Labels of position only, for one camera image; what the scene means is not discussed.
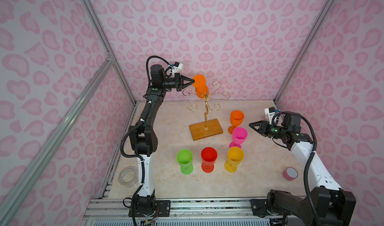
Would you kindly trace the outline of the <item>yellow plastic wine glass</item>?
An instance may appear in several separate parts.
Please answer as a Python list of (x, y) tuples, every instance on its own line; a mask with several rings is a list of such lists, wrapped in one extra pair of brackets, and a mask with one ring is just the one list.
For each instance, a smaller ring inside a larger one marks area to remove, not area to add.
[(227, 161), (224, 164), (225, 170), (234, 173), (238, 169), (238, 165), (244, 159), (244, 152), (241, 148), (232, 147), (228, 150)]

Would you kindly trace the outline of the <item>gold wire glass rack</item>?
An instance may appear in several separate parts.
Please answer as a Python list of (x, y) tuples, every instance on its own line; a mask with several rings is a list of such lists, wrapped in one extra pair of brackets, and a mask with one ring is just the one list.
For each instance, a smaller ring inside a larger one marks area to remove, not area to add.
[(198, 102), (204, 102), (204, 105), (205, 105), (205, 112), (204, 112), (205, 121), (204, 122), (208, 121), (208, 114), (210, 111), (219, 111), (221, 109), (220, 104), (216, 103), (216, 100), (227, 100), (231, 97), (229, 92), (223, 91), (221, 98), (213, 98), (213, 95), (218, 90), (220, 90), (220, 88), (222, 87), (222, 84), (219, 81), (214, 81), (212, 83), (212, 86), (219, 86), (219, 87), (213, 92), (207, 93), (205, 98), (198, 97), (195, 90), (193, 90), (192, 88), (185, 88), (182, 91), (185, 97), (189, 97), (191, 94), (196, 95), (198, 97), (198, 99), (192, 100), (187, 104), (187, 109), (189, 111), (196, 111), (199, 108)]

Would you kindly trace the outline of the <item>pink plastic wine glass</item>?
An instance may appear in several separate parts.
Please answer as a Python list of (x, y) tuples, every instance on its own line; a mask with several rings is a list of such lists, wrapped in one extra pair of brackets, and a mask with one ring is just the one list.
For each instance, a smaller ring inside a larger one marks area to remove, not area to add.
[(237, 147), (242, 148), (242, 144), (246, 141), (248, 137), (248, 132), (242, 127), (237, 127), (232, 132), (232, 142), (229, 145), (229, 148)]

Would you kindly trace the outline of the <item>orange wine glass front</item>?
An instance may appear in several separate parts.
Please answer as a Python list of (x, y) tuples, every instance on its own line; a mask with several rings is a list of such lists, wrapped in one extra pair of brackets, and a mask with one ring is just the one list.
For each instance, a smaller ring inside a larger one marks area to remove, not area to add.
[(242, 124), (244, 117), (245, 117), (244, 113), (240, 110), (234, 110), (231, 112), (230, 114), (231, 126), (228, 128), (229, 134), (232, 134), (233, 130)]

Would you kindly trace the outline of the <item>orange wine glass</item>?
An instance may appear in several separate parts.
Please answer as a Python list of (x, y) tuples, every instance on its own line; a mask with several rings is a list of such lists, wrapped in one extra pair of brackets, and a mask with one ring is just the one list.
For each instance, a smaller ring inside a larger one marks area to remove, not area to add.
[(231, 126), (228, 128), (229, 134), (232, 134), (233, 130), (242, 124), (244, 117), (245, 117), (244, 113), (240, 110), (234, 110), (231, 112), (230, 114)]
[(193, 80), (195, 81), (193, 83), (193, 86), (195, 87), (195, 92), (198, 97), (205, 98), (206, 94), (209, 93), (208, 86), (206, 84), (206, 78), (198, 74), (193, 77)]

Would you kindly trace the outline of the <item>wooden rack base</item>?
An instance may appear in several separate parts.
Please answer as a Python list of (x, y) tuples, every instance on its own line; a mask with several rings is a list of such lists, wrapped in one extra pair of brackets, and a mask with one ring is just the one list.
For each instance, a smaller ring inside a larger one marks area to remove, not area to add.
[(223, 133), (223, 129), (218, 119), (208, 120), (206, 122), (189, 125), (189, 129), (193, 141), (198, 141)]

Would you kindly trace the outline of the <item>green plastic wine glass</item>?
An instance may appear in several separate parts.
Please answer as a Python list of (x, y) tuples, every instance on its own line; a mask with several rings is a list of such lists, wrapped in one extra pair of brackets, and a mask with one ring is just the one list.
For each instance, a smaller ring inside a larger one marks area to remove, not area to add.
[(177, 153), (177, 162), (182, 174), (189, 175), (193, 172), (193, 153), (188, 149), (182, 149)]

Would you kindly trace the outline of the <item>red plastic wine glass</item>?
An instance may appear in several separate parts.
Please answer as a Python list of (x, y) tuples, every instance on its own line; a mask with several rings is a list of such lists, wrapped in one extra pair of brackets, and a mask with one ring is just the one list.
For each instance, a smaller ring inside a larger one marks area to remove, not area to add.
[(218, 158), (218, 153), (214, 148), (207, 147), (201, 152), (202, 165), (201, 168), (205, 173), (211, 173), (215, 169), (215, 162)]

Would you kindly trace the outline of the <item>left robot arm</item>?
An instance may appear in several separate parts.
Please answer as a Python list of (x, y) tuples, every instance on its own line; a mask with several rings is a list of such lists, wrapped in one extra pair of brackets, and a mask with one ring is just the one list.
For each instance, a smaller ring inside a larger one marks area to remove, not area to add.
[(145, 107), (134, 126), (130, 126), (120, 144), (120, 153), (124, 158), (137, 159), (139, 165), (139, 186), (128, 199), (131, 217), (153, 216), (158, 213), (155, 187), (153, 182), (152, 156), (158, 148), (158, 138), (154, 123), (166, 93), (175, 89), (182, 91), (195, 80), (180, 74), (183, 65), (173, 64), (166, 59), (152, 55), (146, 61), (148, 87), (143, 98)]

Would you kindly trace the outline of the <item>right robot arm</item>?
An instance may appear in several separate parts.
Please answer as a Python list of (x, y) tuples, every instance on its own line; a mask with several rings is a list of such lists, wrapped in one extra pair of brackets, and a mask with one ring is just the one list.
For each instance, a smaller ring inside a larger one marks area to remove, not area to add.
[(281, 140), (303, 169), (306, 196), (300, 198), (286, 191), (270, 190), (265, 203), (268, 213), (281, 214), (283, 226), (288, 224), (289, 215), (301, 219), (306, 226), (350, 224), (356, 198), (352, 192), (343, 190), (320, 159), (315, 131), (304, 116), (279, 111), (268, 120), (249, 126), (263, 137)]

